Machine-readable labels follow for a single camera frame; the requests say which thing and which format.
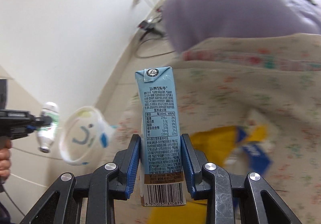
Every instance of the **blue gripper pad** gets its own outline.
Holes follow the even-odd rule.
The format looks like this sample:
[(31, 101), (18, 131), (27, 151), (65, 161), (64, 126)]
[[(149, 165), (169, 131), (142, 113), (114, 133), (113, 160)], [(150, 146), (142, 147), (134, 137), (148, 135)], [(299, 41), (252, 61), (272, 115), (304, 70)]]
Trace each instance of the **blue gripper pad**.
[(137, 134), (126, 150), (116, 153), (113, 163), (119, 166), (119, 174), (110, 181), (109, 190), (113, 192), (114, 199), (127, 200), (134, 191), (138, 163), (140, 159), (141, 137)]
[(138, 141), (135, 143), (134, 150), (132, 153), (132, 158), (130, 160), (130, 164), (127, 171), (127, 185), (125, 189), (125, 195), (127, 199), (129, 199), (130, 195), (134, 191), (134, 185), (135, 185), (139, 158), (140, 158), (139, 155), (140, 155), (140, 137)]
[(211, 185), (203, 179), (202, 167), (208, 160), (202, 151), (194, 150), (188, 134), (181, 136), (182, 164), (187, 190), (194, 200), (208, 197)]
[(181, 135), (182, 165), (185, 175), (187, 190), (192, 198), (195, 197), (196, 187), (194, 182), (194, 171), (192, 161), (187, 151), (187, 146), (183, 135)]

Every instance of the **purple pillow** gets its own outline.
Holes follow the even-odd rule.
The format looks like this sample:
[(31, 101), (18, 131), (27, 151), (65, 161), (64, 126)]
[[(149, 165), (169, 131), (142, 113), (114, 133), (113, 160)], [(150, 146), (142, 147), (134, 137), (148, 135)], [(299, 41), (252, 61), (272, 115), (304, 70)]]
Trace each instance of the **purple pillow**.
[(321, 0), (166, 0), (169, 40), (183, 52), (210, 37), (321, 34)]

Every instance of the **human hand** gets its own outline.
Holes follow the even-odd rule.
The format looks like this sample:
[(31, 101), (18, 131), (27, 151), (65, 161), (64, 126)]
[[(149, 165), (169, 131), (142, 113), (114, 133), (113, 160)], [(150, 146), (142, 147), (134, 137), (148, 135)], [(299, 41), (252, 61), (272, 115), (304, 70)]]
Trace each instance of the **human hand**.
[(0, 177), (6, 180), (10, 175), (10, 151), (12, 147), (11, 140), (7, 139), (5, 147), (0, 150)]

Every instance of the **white wall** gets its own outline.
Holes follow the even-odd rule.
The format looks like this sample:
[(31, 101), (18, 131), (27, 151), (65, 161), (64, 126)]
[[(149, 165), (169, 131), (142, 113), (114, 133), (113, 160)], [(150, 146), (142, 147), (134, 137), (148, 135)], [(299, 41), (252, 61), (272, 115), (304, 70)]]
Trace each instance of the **white wall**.
[(0, 0), (0, 65), (63, 118), (92, 105), (137, 25), (133, 0)]

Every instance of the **floral bedsheet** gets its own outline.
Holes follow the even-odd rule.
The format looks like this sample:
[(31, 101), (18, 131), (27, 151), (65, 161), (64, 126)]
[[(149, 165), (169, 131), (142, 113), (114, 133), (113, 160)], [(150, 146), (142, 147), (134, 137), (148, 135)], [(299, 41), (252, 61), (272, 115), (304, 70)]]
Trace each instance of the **floral bedsheet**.
[[(181, 133), (239, 125), (251, 108), (277, 125), (280, 136), (264, 177), (303, 224), (321, 224), (320, 61), (321, 36), (295, 34), (209, 39), (170, 64)], [(136, 94), (100, 165), (140, 133), (141, 114)], [(139, 185), (129, 201), (115, 203), (115, 213), (117, 223), (148, 223), (150, 208), (140, 204)]]

